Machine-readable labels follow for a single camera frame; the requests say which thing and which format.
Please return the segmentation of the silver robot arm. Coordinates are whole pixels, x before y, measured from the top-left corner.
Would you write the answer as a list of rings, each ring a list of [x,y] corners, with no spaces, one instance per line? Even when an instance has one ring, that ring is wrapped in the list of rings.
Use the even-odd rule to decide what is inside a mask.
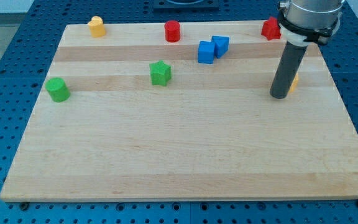
[[[345,0],[281,0],[277,4],[280,33],[298,47],[326,45],[339,30],[344,3]]]

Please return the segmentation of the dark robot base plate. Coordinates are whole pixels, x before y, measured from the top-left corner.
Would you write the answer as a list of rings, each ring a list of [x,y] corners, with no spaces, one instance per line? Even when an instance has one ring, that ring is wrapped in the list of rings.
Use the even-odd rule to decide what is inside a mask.
[[[218,9],[219,0],[153,0],[153,10]]]

